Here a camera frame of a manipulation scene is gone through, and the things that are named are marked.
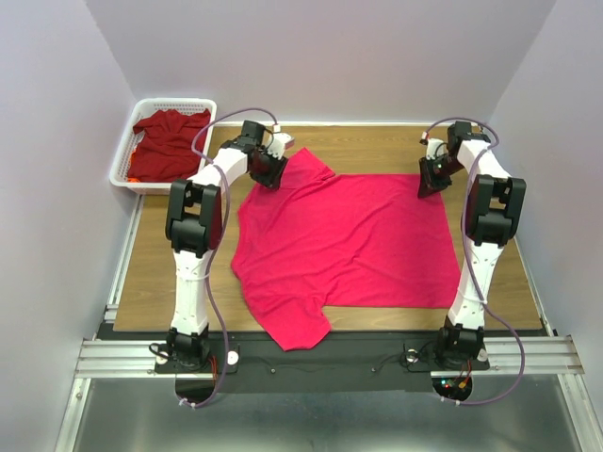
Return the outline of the pink t-shirt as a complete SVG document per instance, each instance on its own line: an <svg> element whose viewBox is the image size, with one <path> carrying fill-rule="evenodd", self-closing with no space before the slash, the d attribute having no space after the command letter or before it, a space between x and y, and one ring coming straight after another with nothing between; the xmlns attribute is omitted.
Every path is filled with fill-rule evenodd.
<svg viewBox="0 0 603 452"><path fill-rule="evenodd" d="M306 149L276 190L240 205L232 270L247 306L285 350L316 346L327 306L447 309L460 269L439 195L415 174L337 174Z"/></svg>

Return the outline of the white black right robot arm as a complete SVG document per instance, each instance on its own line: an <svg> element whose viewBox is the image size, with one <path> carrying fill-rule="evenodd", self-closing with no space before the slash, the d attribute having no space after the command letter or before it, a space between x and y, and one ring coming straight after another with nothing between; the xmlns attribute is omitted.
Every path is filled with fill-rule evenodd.
<svg viewBox="0 0 603 452"><path fill-rule="evenodd" d="M518 230L527 183L498 162L499 137L490 126L469 118L447 118L447 138L431 136L444 121L421 135L426 154L419 159L420 199L451 186L451 176L467 171L461 214L464 262L457 293L433 345L444 367L486 360L484 345L488 293L497 261Z"/></svg>

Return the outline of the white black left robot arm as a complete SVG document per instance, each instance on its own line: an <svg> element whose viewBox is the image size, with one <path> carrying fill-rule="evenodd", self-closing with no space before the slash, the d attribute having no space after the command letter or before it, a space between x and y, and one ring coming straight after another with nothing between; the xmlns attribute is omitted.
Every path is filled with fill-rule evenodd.
<svg viewBox="0 0 603 452"><path fill-rule="evenodd" d="M257 184L277 189L293 142L279 123L268 128L244 121L240 134L225 141L215 157L191 150L204 161L187 179L171 184L165 235L175 263L175 305L166 342L150 346L159 365L199 372L213 363L208 343L209 272L230 215L230 187L248 174Z"/></svg>

